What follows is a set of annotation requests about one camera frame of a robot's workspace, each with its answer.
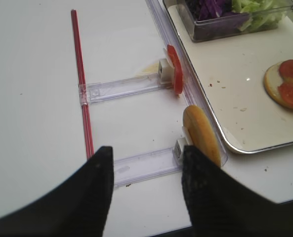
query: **bun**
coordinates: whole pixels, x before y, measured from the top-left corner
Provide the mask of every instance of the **bun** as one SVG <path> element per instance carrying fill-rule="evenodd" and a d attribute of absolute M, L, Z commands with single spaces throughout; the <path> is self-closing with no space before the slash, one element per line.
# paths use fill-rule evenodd
<path fill-rule="evenodd" d="M 278 87 L 284 82 L 279 74 L 279 67 L 281 64 L 282 62 L 277 63 L 266 71 L 264 76 L 264 86 L 268 95 L 279 105 L 293 109 L 293 105 L 286 103 L 278 91 Z"/>
<path fill-rule="evenodd" d="M 183 113 L 183 125 L 188 129 L 193 144 L 221 167 L 219 146 L 205 112 L 198 106 L 188 106 Z"/>

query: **white table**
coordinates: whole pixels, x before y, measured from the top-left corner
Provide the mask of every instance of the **white table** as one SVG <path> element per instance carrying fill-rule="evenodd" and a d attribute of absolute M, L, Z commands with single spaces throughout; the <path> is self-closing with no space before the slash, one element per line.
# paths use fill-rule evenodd
<path fill-rule="evenodd" d="M 72 8 L 87 83 L 133 76 L 163 56 L 143 0 L 0 1 L 0 217 L 41 197 L 85 162 Z M 231 154 L 224 169 L 276 202 L 293 198 L 293 146 Z M 115 190 L 104 236 L 189 226 L 180 176 Z"/>

